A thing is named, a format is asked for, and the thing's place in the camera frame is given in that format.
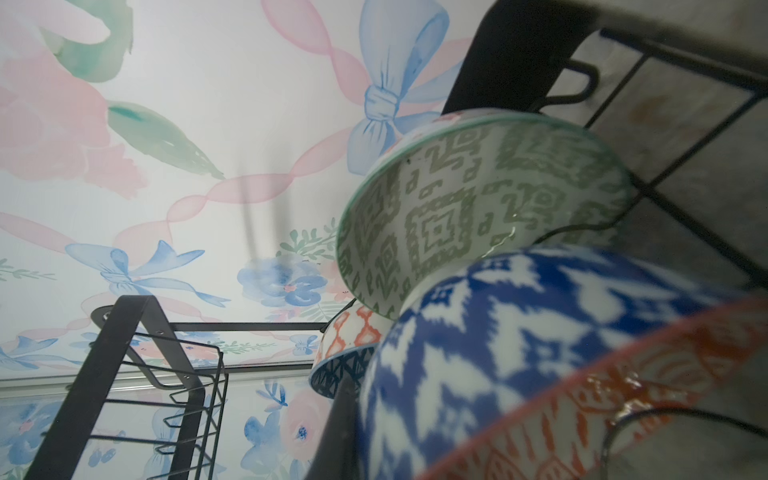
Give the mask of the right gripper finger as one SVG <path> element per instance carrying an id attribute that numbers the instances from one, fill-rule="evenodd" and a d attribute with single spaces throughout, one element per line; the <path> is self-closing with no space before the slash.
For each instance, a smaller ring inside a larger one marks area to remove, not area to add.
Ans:
<path id="1" fill-rule="evenodd" d="M 356 443 L 357 413 L 355 384 L 347 377 L 341 381 L 337 390 L 306 480 L 360 478 Z"/>

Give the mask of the dark blue patterned bowl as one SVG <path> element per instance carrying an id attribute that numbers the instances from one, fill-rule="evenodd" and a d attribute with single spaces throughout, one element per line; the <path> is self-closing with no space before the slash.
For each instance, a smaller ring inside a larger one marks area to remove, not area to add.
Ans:
<path id="1" fill-rule="evenodd" d="M 393 320 L 351 302 L 323 331 L 309 374 L 311 388 L 333 399 L 341 382 L 350 379 L 359 390 L 369 362 L 393 326 Z"/>

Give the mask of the red patterned bowl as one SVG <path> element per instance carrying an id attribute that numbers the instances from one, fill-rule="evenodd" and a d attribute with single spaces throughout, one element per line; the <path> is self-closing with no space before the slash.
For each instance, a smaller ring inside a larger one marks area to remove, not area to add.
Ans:
<path id="1" fill-rule="evenodd" d="M 767 342 L 767 303 L 617 253 L 529 247 L 404 310 L 359 396 L 365 479 L 576 479 Z"/>

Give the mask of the green patterned bowl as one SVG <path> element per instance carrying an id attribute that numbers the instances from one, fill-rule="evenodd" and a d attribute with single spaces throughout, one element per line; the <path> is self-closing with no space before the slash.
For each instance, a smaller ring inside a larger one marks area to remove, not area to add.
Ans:
<path id="1" fill-rule="evenodd" d="M 538 241 L 606 245 L 629 204 L 629 173 L 592 132 L 540 114 L 441 116 L 386 151 L 339 223 L 341 278 L 396 319 L 428 277 Z"/>

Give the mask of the black wire dish rack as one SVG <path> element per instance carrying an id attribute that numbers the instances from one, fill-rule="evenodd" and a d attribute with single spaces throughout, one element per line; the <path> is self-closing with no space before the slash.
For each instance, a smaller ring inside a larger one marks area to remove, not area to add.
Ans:
<path id="1" fill-rule="evenodd" d="M 740 122 L 767 99 L 767 61 L 749 51 L 685 30 L 676 25 L 650 21 L 633 13 L 613 11 L 600 5 L 580 5 L 580 19 L 570 27 L 571 41 L 598 33 L 604 41 L 637 53 L 636 60 L 614 87 L 603 89 L 604 67 L 591 61 L 569 58 L 565 45 L 555 37 L 553 22 L 568 8 L 565 1 L 542 1 L 538 14 L 526 20 L 511 12 L 503 1 L 483 19 L 470 48 L 470 64 L 482 64 L 495 52 L 504 52 L 518 41 L 535 40 L 547 46 L 536 56 L 504 56 L 499 71 L 502 78 L 493 82 L 487 100 L 508 103 L 518 100 L 523 91 L 538 92 L 557 73 L 570 71 L 585 79 L 581 91 L 569 95 L 538 95 L 527 105 L 531 112 L 565 105 L 581 105 L 590 112 L 584 126 L 592 129 L 620 100 L 640 104 L 645 85 L 641 71 L 657 63 L 661 70 L 675 69 L 679 76 L 697 76 L 730 90 L 744 92 L 738 107 L 714 121 L 695 142 L 670 160 L 653 178 L 638 174 L 630 177 L 633 196 L 628 205 L 601 223 L 579 223 L 559 228 L 558 234 L 605 232 L 621 223 L 639 204 L 649 202 L 664 216 L 704 243 L 732 267 L 747 277 L 749 287 L 765 287 L 767 269 L 755 258 L 720 235 L 702 218 L 674 202 L 661 186 L 679 170 Z M 523 78 L 523 89 L 508 92 L 512 79 Z M 72 479 L 90 445 L 105 442 L 148 446 L 154 461 L 163 464 L 164 479 L 211 479 L 222 436 L 224 405 L 231 376 L 240 373 L 280 373 L 302 371 L 306 361 L 296 363 L 243 363 L 226 365 L 219 345 L 200 342 L 197 335 L 258 334 L 280 337 L 304 336 L 317 344 L 329 327 L 353 313 L 355 301 L 332 312 L 326 321 L 314 322 L 221 322 L 218 320 L 172 322 L 169 312 L 185 312 L 186 306 L 152 295 L 121 295 L 103 302 L 91 311 L 97 337 L 82 362 L 80 371 L 66 389 L 56 416 L 38 434 L 39 450 L 26 471 L 29 479 Z M 106 407 L 116 403 L 116 391 L 123 387 L 149 387 L 164 393 L 165 412 L 161 422 L 170 431 L 168 439 L 131 437 L 123 433 L 110 436 L 97 429 Z"/>

